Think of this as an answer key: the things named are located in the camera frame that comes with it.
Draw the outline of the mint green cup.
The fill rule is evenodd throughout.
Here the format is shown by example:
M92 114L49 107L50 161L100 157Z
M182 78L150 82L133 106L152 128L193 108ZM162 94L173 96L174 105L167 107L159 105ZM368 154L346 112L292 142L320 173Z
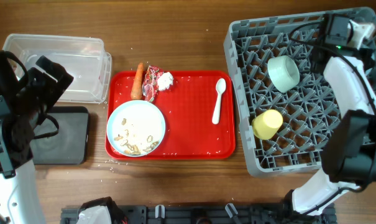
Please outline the mint green cup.
M294 60L287 55L271 58L267 69L274 87L282 93L299 84L299 69Z

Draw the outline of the yellow plastic cup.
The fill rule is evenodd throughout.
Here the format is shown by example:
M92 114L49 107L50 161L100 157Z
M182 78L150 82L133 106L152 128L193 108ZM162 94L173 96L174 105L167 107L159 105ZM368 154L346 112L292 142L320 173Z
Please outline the yellow plastic cup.
M259 139L271 139L283 124L283 116L277 110L267 110L252 121L254 136Z

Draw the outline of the white plastic spoon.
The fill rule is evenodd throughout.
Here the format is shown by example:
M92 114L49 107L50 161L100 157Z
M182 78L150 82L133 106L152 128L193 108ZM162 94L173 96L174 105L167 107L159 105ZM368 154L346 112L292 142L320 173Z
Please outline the white plastic spoon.
M214 106L213 111L213 117L212 117L212 123L218 124L220 120L220 114L221 114L221 101L222 101L222 94L226 91L226 81L223 78L220 78L216 83L216 103Z

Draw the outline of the white tissue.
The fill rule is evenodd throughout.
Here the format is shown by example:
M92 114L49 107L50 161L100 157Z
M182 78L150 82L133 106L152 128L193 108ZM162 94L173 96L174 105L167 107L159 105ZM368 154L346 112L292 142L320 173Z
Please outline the white tissue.
M173 75L170 72L163 73L157 80L157 86L159 91L169 89L173 85Z

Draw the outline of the red foil wrapper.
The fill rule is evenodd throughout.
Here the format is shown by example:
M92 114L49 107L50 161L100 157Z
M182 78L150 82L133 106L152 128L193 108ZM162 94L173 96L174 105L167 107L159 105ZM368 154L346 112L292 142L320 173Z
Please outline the red foil wrapper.
M158 92L157 81L163 75L164 71L156 66L148 66L144 81L142 83L142 93L144 100L153 102Z

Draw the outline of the orange carrot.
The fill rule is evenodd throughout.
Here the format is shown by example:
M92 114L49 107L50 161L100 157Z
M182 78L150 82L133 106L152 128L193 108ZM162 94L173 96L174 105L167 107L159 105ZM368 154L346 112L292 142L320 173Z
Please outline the orange carrot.
M144 72L144 64L141 62L137 66L135 73L132 89L131 89L131 99L139 100L142 98L142 77Z

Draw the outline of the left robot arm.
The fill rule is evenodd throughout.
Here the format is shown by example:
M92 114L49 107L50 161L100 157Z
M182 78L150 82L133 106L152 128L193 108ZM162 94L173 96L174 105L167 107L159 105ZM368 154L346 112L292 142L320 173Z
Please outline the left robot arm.
M17 78L12 62L23 66L12 52L0 50L0 223L45 223L30 142L58 134L54 130L36 135L34 130L46 119L59 126L48 111L73 77L41 56Z

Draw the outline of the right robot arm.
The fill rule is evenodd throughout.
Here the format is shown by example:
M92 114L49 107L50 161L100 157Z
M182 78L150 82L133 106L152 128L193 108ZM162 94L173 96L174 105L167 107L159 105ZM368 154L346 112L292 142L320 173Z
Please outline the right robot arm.
M372 48L363 47L375 32L371 22L357 23L342 14L325 14L316 25L311 70L323 74L336 98L341 121L321 152L321 168L286 196L287 221L322 214L348 192L363 192L376 182L376 94L366 73L376 69Z

